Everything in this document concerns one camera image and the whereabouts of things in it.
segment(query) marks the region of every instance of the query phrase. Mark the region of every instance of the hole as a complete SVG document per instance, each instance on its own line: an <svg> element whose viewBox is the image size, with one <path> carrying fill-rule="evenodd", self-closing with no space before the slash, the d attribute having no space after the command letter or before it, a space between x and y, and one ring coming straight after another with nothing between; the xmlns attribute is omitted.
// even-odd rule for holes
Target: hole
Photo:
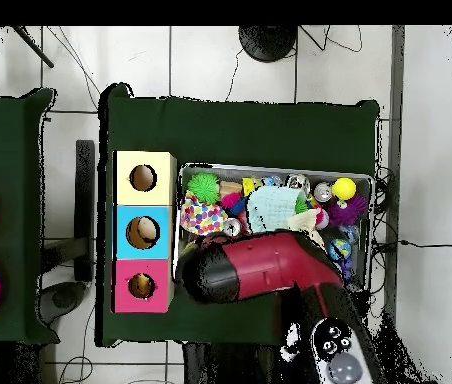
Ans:
<svg viewBox="0 0 452 384"><path fill-rule="evenodd" d="M155 220L148 216L137 217L126 227L126 239L136 249L153 247L160 237L160 228Z"/></svg>
<svg viewBox="0 0 452 384"><path fill-rule="evenodd" d="M149 165L137 165L130 172L130 184L137 191L150 191L157 184L157 174Z"/></svg>
<svg viewBox="0 0 452 384"><path fill-rule="evenodd" d="M136 274L128 281L128 290L138 299L148 299L155 291L155 282L148 274Z"/></svg>

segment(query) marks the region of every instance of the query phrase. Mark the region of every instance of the colorful cube stack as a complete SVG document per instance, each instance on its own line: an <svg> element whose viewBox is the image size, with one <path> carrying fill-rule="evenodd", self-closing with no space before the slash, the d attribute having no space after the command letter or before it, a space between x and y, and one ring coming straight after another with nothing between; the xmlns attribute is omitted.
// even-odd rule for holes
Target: colorful cube stack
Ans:
<svg viewBox="0 0 452 384"><path fill-rule="evenodd" d="M116 151L114 162L112 312L167 312L173 297L171 274L176 160L168 152ZM153 179L151 186L139 189L134 181L134 172L141 167L144 174L151 171ZM143 222L151 221L157 233L156 240L151 245L146 244L150 247L144 249L135 247L133 238L129 236L129 231L137 229L139 218L143 218ZM149 295L135 296L133 279L149 279L152 283Z"/></svg>

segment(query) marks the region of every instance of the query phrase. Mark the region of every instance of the light blue fabric toy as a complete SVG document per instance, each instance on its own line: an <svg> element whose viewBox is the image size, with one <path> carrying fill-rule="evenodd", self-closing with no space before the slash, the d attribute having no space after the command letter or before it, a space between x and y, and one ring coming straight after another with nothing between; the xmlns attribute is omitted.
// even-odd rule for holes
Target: light blue fabric toy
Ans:
<svg viewBox="0 0 452 384"><path fill-rule="evenodd" d="M306 201L302 190L289 187L262 186L247 198L247 218L253 233L287 228L287 220L295 215L295 202L301 197Z"/></svg>

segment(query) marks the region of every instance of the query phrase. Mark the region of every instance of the white wall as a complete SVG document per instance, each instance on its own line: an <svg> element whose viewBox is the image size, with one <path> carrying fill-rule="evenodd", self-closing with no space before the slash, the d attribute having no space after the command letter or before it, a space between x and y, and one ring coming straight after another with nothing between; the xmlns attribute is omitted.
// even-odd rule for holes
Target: white wall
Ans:
<svg viewBox="0 0 452 384"><path fill-rule="evenodd" d="M406 26L400 238L452 243L452 34ZM398 252L397 329L413 359L452 384L452 248Z"/></svg>

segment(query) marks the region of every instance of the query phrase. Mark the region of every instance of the pink box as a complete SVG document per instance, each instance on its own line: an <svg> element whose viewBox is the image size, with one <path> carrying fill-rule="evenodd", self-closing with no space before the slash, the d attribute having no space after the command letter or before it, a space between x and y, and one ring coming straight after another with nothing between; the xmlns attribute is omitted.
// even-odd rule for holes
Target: pink box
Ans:
<svg viewBox="0 0 452 384"><path fill-rule="evenodd" d="M167 312L174 293L171 267L171 261L168 259L117 260L116 281L112 281L115 305L113 312ZM137 298L130 292L129 281L137 274L148 275L155 283L153 294L147 299Z"/></svg>

